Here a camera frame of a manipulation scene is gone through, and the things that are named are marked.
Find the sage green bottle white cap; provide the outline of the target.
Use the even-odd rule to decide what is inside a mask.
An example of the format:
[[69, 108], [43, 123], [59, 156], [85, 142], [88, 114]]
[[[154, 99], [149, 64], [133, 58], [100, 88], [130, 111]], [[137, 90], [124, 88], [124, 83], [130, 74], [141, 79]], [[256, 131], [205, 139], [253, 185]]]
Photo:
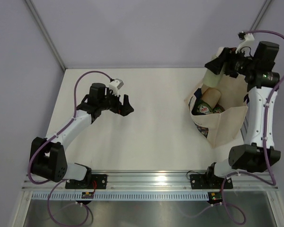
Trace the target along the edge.
[[[211, 57], [211, 60], [215, 60], [218, 56], [220, 56], [223, 49], [224, 49], [224, 47], [219, 47], [217, 53], [214, 54]], [[203, 78], [203, 84], [208, 86], [208, 87], [212, 87], [212, 88], [217, 87], [217, 85], [221, 81], [222, 76], [223, 76], [222, 72], [220, 74], [216, 75], [216, 74], [212, 73], [209, 69], [207, 69], [207, 71], [204, 75], [204, 78]]]

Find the beige cream bottle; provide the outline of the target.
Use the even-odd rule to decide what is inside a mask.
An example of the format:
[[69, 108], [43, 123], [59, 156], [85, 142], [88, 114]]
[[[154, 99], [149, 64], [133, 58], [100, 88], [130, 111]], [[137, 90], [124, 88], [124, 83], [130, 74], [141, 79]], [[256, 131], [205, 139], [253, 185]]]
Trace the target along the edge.
[[206, 102], [211, 108], [214, 108], [222, 94], [219, 90], [215, 88], [208, 88], [202, 95], [201, 99]]

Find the large magenta dish soap bottle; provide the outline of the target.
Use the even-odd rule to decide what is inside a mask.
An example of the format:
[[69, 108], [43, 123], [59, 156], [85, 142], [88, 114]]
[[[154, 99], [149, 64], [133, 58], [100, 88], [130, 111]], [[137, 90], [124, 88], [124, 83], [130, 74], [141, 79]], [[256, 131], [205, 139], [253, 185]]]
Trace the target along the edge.
[[191, 111], [192, 115], [208, 115], [212, 113], [213, 113], [213, 109], [210, 107], [209, 104], [204, 102], [202, 99], [199, 99], [196, 101]]

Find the green dish soap bottle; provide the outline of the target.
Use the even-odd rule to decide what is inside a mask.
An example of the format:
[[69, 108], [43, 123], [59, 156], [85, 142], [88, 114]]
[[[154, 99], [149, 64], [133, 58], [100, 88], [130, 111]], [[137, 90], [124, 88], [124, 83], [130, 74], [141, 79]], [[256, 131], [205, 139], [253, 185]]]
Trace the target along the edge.
[[214, 114], [221, 114], [225, 111], [225, 109], [221, 106], [221, 105], [216, 105], [214, 108], [213, 108], [213, 113]]

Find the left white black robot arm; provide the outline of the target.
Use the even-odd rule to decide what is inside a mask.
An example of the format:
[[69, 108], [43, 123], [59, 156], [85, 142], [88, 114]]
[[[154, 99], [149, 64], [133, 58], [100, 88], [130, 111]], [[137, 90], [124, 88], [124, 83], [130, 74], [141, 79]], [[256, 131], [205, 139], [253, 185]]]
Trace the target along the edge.
[[53, 182], [75, 180], [83, 189], [90, 187], [92, 176], [87, 174], [88, 167], [67, 162], [65, 151], [103, 111], [109, 110], [121, 116], [127, 116], [134, 111], [128, 95], [124, 95], [123, 101], [120, 101], [119, 90], [123, 84], [120, 79], [112, 80], [108, 86], [93, 83], [89, 93], [75, 107], [74, 116], [68, 123], [45, 138], [36, 137], [31, 145], [29, 174]]

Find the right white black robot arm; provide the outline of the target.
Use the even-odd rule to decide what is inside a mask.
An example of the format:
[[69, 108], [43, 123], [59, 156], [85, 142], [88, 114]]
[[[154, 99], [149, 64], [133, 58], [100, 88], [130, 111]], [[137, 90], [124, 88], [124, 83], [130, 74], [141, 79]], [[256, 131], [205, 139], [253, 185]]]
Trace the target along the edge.
[[281, 152], [275, 149], [272, 124], [280, 76], [272, 69], [279, 45], [261, 41], [252, 56], [246, 56], [244, 48], [220, 47], [213, 59], [205, 64], [213, 75], [244, 76], [249, 97], [244, 143], [232, 147], [226, 160], [213, 164], [212, 172], [205, 175], [205, 183], [211, 188], [217, 187], [222, 177], [228, 178], [231, 174], [252, 176], [263, 172], [269, 173], [270, 185], [276, 184], [272, 166], [280, 160]]

